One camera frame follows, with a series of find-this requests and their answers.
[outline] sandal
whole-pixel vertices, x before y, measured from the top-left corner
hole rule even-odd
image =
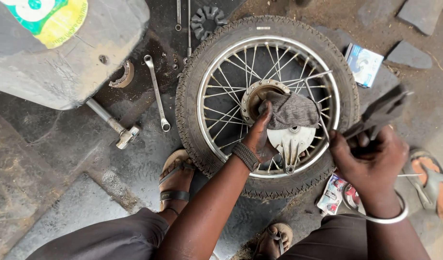
[[[168,180],[171,176],[176,174],[179,170],[185,170],[189,169],[191,171],[195,170],[195,166],[191,165],[186,162],[190,157],[188,155],[188,152],[186,152],[185,149],[176,150],[173,152],[167,159],[167,161],[164,163],[164,167],[162,169],[162,173],[168,169],[168,167],[175,162],[176,159],[180,159],[180,163],[175,162],[175,168],[169,172],[165,177],[163,177],[159,181],[159,187],[164,183],[166,180]],[[161,192],[160,195],[160,201],[161,201],[161,211],[163,210],[164,201],[169,199],[181,199],[186,202],[189,202],[190,200],[190,193],[189,192],[183,192],[183,191],[164,191]]]
[[[407,177],[411,184],[417,190],[422,207],[425,210],[433,211],[437,214],[437,200],[439,194],[439,183],[443,182],[443,167],[435,159],[435,157],[424,149],[414,149],[409,153],[409,159],[403,167],[403,174],[416,174],[412,168],[412,161],[418,158],[425,157],[431,159],[433,164],[439,169],[439,173],[428,168],[424,163],[420,163],[422,169],[426,172],[426,184],[422,185],[419,176]]]
[[[273,233],[270,228],[275,227],[277,229],[277,233]],[[287,236],[288,245],[284,248],[284,241],[282,240],[283,235]],[[269,227],[266,228],[265,232],[262,234],[260,239],[258,240],[257,248],[255,249],[255,252],[253,253],[252,259],[259,254],[260,245],[263,242],[263,239],[265,238],[271,238],[274,241],[277,241],[279,244],[279,252],[281,255],[284,254],[285,251],[287,251],[290,248],[290,245],[292,245],[292,239],[294,237],[294,232],[292,231],[292,228],[285,224],[285,223],[276,223],[272,224]]]

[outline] cloth rag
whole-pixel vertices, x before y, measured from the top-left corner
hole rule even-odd
[[[273,115],[268,129],[282,130],[294,126],[318,128],[319,114],[321,113],[320,103],[295,92],[280,94],[269,91],[266,93],[266,100],[273,104]],[[258,108],[260,115],[267,108],[266,100]]]

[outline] tire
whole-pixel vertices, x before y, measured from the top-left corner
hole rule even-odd
[[[341,52],[323,34],[302,22],[279,16],[256,16],[229,23],[197,47],[184,68],[177,88],[176,117],[180,137],[195,165],[209,178],[222,167],[223,162],[205,143],[197,124],[198,86],[205,68],[226,46],[242,37],[264,35],[264,31],[256,30],[257,27],[271,27],[270,34],[300,41],[315,51],[333,70],[341,102],[340,131],[348,129],[359,117],[358,90],[353,74]],[[326,151],[318,161],[299,174],[276,179],[249,177],[242,195],[259,199],[293,197],[319,184],[334,169],[330,152]]]

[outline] ring spanner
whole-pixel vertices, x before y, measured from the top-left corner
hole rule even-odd
[[[156,94],[157,107],[159,108],[159,114],[161,115],[161,126],[164,132],[170,130],[170,124],[165,119],[164,108],[162,107],[161,94],[159,93],[159,86],[157,85],[156,73],[154,72],[153,58],[150,55],[144,56],[144,62],[149,67],[151,72],[151,79],[153,80],[154,93]]]

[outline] sticker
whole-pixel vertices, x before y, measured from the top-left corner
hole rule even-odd
[[[48,49],[61,46],[82,26],[87,0],[0,0]]]

